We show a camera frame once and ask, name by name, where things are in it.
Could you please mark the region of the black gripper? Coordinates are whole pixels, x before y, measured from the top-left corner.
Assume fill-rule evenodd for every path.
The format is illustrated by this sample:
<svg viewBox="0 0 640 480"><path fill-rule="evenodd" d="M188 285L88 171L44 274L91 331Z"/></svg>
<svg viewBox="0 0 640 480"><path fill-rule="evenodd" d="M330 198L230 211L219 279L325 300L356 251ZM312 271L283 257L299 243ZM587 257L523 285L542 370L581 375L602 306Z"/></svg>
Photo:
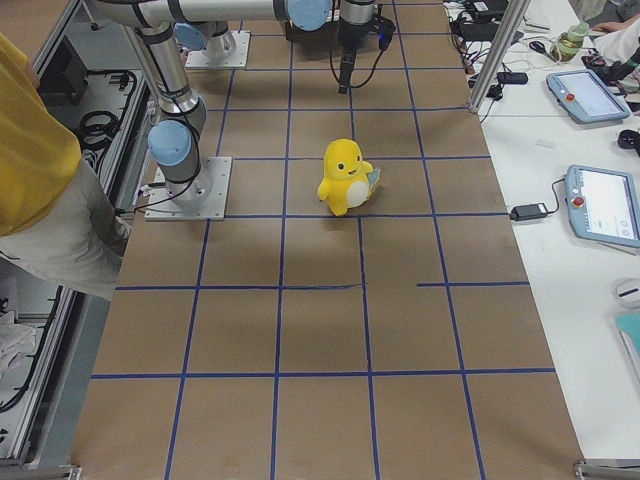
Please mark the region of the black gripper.
<svg viewBox="0 0 640 480"><path fill-rule="evenodd" d="M345 95L351 88L356 52L365 46L371 33L378 38L379 50L386 51L395 33L395 24L382 15L382 6L375 1L341 1L338 43L343 51L338 77L339 94Z"/></svg>

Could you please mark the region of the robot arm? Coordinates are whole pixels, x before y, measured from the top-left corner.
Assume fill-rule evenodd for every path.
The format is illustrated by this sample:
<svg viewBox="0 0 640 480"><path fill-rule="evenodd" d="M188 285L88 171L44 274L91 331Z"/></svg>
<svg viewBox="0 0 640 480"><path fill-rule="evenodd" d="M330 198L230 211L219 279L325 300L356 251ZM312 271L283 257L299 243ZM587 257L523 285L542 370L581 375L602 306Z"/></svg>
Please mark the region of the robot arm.
<svg viewBox="0 0 640 480"><path fill-rule="evenodd" d="M192 89L176 40L185 24L216 32L228 21L292 20L293 1L99 1L98 8L121 25L157 96L162 120L151 128L148 150L164 175L167 202L186 211L203 204L213 188L199 152L206 122L204 100Z"/></svg>
<svg viewBox="0 0 640 480"><path fill-rule="evenodd" d="M389 48L396 26L382 14L376 1L282 1L284 20L298 30L317 31L329 25L329 64L338 83L338 93L367 85L374 76L381 57ZM369 75L359 84L351 82L358 51L375 35L378 50Z"/></svg>

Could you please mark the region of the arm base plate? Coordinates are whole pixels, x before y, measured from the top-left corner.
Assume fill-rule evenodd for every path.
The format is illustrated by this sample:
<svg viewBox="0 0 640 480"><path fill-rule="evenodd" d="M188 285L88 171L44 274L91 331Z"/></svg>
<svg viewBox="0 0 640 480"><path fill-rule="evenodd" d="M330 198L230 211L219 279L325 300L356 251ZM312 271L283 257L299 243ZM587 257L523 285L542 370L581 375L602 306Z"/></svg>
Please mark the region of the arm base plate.
<svg viewBox="0 0 640 480"><path fill-rule="evenodd" d="M189 188L167 183L159 167L144 218L147 221L220 221L225 218L232 170L231 157L202 157L201 170Z"/></svg>
<svg viewBox="0 0 640 480"><path fill-rule="evenodd" d="M226 31L209 39L200 51L190 51L187 70L233 70L247 65L251 34L249 31Z"/></svg>

